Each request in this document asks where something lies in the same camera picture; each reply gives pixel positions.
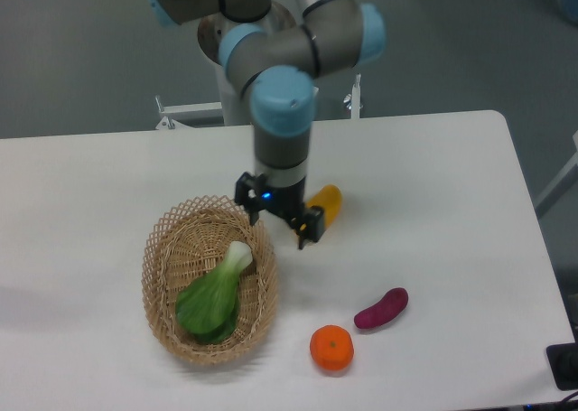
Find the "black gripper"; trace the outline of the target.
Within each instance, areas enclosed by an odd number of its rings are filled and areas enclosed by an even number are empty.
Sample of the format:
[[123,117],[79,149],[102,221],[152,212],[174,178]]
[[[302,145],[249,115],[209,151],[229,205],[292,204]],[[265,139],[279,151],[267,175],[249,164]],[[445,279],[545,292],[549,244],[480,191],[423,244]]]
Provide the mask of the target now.
[[303,177],[293,185],[275,187],[264,174],[244,172],[235,184],[234,202],[248,215],[250,225],[259,220],[261,210],[284,220],[302,250],[308,242],[317,243],[325,232],[324,208],[304,205],[305,181]]

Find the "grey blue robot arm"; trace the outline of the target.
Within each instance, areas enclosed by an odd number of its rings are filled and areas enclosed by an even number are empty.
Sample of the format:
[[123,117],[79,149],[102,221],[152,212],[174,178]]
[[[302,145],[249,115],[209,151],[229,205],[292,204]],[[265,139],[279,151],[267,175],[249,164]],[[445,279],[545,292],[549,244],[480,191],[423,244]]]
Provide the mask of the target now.
[[374,61],[386,45],[385,21],[356,0],[297,0],[303,21],[280,29],[273,0],[148,0],[162,23],[217,15],[217,63],[253,127],[255,169],[242,174],[234,200],[256,222],[261,211],[283,220],[300,245],[318,241],[329,211],[304,199],[314,81]]

